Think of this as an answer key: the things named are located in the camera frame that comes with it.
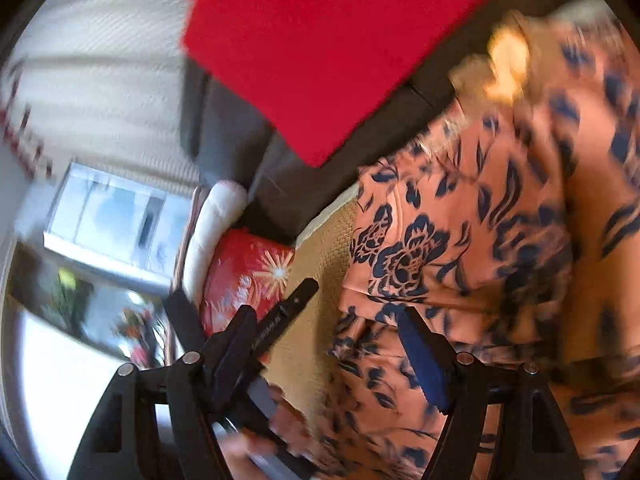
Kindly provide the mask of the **white striped curtain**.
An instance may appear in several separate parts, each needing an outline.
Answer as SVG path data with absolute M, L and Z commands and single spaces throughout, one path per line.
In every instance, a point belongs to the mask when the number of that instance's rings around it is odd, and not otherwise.
M 180 146 L 190 0 L 30 0 L 1 63 L 1 142 L 25 174 L 71 162 L 168 190 L 198 170 Z

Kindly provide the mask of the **white window frame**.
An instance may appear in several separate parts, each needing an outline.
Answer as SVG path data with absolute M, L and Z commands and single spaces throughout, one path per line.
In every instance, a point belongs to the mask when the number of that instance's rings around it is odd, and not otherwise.
M 184 196 L 73 162 L 43 246 L 94 270 L 168 289 L 190 211 Z

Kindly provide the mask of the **red starburst cushion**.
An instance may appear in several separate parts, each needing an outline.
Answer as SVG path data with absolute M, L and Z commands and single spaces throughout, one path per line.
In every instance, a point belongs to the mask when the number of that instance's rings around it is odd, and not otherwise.
M 284 297 L 294 255 L 294 248 L 245 230 L 224 234 L 203 289 L 200 315 L 206 335 L 224 330 L 243 304 L 262 320 Z

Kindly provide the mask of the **red folded cloth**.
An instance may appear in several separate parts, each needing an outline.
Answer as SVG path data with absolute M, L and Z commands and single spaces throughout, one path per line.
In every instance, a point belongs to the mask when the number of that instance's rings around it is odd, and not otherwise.
M 319 167 L 486 0 L 192 0 L 186 53 Z

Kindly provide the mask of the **orange navy floral garment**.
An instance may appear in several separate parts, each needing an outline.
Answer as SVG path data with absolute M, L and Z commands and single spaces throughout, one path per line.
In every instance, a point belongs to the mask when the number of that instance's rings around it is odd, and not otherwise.
M 364 168 L 321 413 L 325 479 L 417 479 L 444 426 L 397 319 L 546 373 L 589 479 L 639 440 L 639 52 L 614 18 L 513 14 L 454 99 Z

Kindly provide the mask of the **tan woven seat mat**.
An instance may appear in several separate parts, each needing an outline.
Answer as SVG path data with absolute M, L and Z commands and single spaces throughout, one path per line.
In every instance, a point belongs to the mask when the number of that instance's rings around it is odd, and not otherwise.
M 356 200 L 338 200 L 300 233 L 286 291 L 294 292 L 305 278 L 316 280 L 319 290 L 272 347 L 265 371 L 268 382 L 281 387 L 288 402 L 306 416 L 313 434 L 318 432 L 323 397 L 334 369 L 329 350 L 341 317 L 338 304 L 356 212 Z

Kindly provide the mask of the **white rolled pillow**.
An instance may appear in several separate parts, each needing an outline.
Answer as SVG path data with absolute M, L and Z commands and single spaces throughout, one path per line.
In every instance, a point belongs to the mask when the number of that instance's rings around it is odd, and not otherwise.
M 182 289 L 195 307 L 203 300 L 204 285 L 215 249 L 225 232 L 241 218 L 247 192 L 238 182 L 222 180 L 205 194 L 186 245 Z

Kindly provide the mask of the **dark grey sofa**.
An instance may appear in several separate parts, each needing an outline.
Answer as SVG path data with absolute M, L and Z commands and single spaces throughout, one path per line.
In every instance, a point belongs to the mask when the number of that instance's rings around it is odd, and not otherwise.
M 289 245 L 306 225 L 356 180 L 358 170 L 392 154 L 438 116 L 454 97 L 448 74 L 484 49 L 492 26 L 510 11 L 540 18 L 570 0 L 488 0 L 427 55 L 409 79 L 319 168 L 303 162 L 276 128 L 194 62 L 183 75 L 180 144 L 214 185 L 243 185 L 250 202 L 242 226 Z

